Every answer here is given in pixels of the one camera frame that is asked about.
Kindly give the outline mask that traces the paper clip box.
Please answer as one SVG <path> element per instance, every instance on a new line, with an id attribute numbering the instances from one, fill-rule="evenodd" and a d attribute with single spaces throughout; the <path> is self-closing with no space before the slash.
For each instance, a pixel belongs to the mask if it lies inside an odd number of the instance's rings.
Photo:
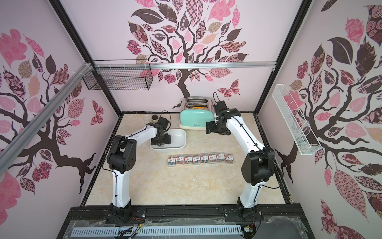
<path id="1" fill-rule="evenodd" d="M 231 153 L 226 153 L 225 155 L 225 163 L 226 164 L 233 164 L 234 163 L 234 157 Z"/>
<path id="2" fill-rule="evenodd" d="M 176 156 L 176 165 L 184 165 L 184 156 L 183 155 L 177 155 Z"/>
<path id="3" fill-rule="evenodd" d="M 185 155 L 184 156 L 184 165 L 192 165 L 193 164 L 193 156 Z"/>
<path id="4" fill-rule="evenodd" d="M 217 163 L 217 155 L 215 153 L 209 153 L 209 163 Z"/>
<path id="5" fill-rule="evenodd" d="M 225 163 L 225 154 L 223 152 L 218 152 L 216 157 L 218 163 Z"/>
<path id="6" fill-rule="evenodd" d="M 168 157 L 168 160 L 167 160 L 167 165 L 168 165 L 169 167 L 174 167 L 174 166 L 176 166 L 176 157 L 173 156 L 173 155 L 170 155 L 170 156 Z"/>
<path id="7" fill-rule="evenodd" d="M 201 164 L 201 156 L 199 154 L 192 155 L 193 165 Z"/>
<path id="8" fill-rule="evenodd" d="M 201 158 L 201 164 L 209 164 L 209 155 L 204 153 L 200 155 Z"/>

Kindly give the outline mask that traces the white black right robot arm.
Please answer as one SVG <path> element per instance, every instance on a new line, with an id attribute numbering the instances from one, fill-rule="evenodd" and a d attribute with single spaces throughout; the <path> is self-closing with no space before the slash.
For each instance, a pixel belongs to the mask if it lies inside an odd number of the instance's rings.
<path id="1" fill-rule="evenodd" d="M 206 133 L 234 135 L 246 154 L 241 166 L 246 184 L 238 198 L 238 216 L 242 220 L 259 219 L 258 198 L 275 171 L 274 150 L 257 140 L 236 108 L 229 109 L 225 101 L 216 102 L 213 108 L 215 119 L 206 123 Z"/>

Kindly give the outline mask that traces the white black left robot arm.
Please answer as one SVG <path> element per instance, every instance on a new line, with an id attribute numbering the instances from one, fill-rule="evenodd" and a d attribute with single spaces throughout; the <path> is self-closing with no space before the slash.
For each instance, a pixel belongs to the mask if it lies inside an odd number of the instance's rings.
<path id="1" fill-rule="evenodd" d="M 137 132 L 114 137 L 107 163 L 114 174 L 114 199 L 110 204 L 110 213 L 116 220 L 125 223 L 132 218 L 128 187 L 131 169 L 136 163 L 137 148 L 147 141 L 157 146 L 170 144 L 171 136 L 167 133 L 170 126 L 168 119 L 159 117 L 158 120 L 147 123 Z"/>

